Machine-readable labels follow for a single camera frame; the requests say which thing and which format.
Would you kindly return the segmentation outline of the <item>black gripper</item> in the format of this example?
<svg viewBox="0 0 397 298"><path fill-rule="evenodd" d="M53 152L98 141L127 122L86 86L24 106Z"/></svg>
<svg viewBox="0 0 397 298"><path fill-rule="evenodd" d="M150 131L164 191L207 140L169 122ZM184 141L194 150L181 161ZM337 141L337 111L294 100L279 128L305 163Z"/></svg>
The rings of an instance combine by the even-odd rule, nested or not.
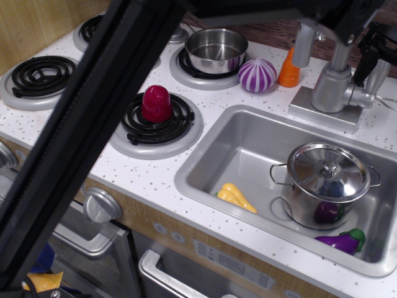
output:
<svg viewBox="0 0 397 298"><path fill-rule="evenodd" d="M378 60L396 66L396 26L371 22L368 32L357 47L362 57L353 76L356 86L361 86L376 67Z"/></svg>

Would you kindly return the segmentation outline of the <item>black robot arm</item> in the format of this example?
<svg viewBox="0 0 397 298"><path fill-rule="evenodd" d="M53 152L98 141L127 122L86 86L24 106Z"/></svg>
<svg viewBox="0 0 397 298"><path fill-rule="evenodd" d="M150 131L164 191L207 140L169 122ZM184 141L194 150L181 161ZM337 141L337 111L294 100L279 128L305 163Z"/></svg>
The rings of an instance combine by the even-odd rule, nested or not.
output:
<svg viewBox="0 0 397 298"><path fill-rule="evenodd" d="M113 1L1 206L1 296L23 296L27 273L187 12L217 26L296 19L348 45L381 6Z"/></svg>

